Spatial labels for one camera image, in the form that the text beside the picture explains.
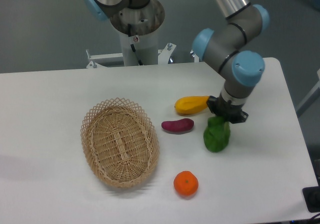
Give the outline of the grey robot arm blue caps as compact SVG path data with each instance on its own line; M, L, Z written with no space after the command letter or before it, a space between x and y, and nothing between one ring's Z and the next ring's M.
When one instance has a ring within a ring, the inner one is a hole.
M165 12L157 0L84 0L89 11L125 37L122 50L127 66L144 66L158 62L158 52L146 46L143 38L154 34L164 22ZM225 80L217 97L210 96L210 111L227 122L247 120L243 106L265 70L263 58L244 46L269 25L268 11L249 0L216 0L227 21L224 29L206 28L192 43L196 56Z

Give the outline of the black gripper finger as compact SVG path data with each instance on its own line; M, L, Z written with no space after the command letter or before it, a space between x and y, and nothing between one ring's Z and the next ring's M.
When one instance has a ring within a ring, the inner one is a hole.
M236 113L236 114L232 114L229 117L229 122L232 124L240 124L240 123L245 123L247 118L248 118L249 114L244 112L243 110Z
M216 114L217 112L217 100L217 97L210 95L206 101L206 104L212 114Z

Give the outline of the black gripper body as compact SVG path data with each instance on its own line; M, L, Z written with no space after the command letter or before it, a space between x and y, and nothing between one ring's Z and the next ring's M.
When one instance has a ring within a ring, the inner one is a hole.
M217 98L217 104L216 104L217 111L215 115L219 117L223 117L225 121L229 122L229 117L231 115L234 115L242 111L243 106L244 104L240 104L240 105L232 104L231 100L225 101L223 97L220 95Z

